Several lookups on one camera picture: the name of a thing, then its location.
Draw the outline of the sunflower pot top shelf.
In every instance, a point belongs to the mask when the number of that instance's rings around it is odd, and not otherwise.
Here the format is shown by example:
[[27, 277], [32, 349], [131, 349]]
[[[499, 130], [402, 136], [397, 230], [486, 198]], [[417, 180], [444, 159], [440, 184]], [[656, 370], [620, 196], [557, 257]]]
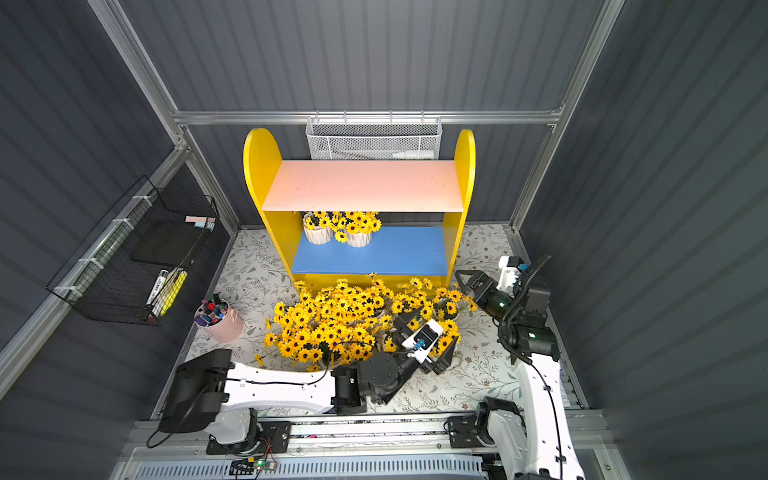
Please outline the sunflower pot top shelf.
[[453, 320], [465, 312], [476, 312], [475, 301], [460, 290], [438, 288], [432, 299], [435, 316], [440, 320]]

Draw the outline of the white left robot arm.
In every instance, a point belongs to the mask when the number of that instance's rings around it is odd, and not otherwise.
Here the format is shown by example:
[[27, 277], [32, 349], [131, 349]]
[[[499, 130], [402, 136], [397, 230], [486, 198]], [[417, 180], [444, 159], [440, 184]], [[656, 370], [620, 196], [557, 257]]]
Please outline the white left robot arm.
[[257, 438], [254, 414], [270, 408], [353, 415], [388, 404], [417, 372], [443, 373], [458, 336], [430, 320], [409, 327], [414, 312], [394, 323], [395, 351], [320, 372], [267, 370], [235, 362], [216, 349], [177, 367], [158, 426], [166, 435], [205, 431], [220, 446]]

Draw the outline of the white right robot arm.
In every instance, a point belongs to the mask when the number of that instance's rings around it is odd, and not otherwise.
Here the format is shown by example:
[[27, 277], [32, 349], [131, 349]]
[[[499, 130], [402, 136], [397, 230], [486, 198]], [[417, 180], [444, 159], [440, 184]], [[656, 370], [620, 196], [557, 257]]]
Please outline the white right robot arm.
[[561, 353], [546, 326], [551, 289], [537, 277], [551, 259], [533, 263], [500, 259], [500, 279], [481, 270], [457, 270], [462, 293], [496, 326], [497, 342], [511, 356], [520, 383], [519, 404], [485, 397], [469, 429], [484, 446], [493, 446], [508, 479], [583, 479], [560, 396]]

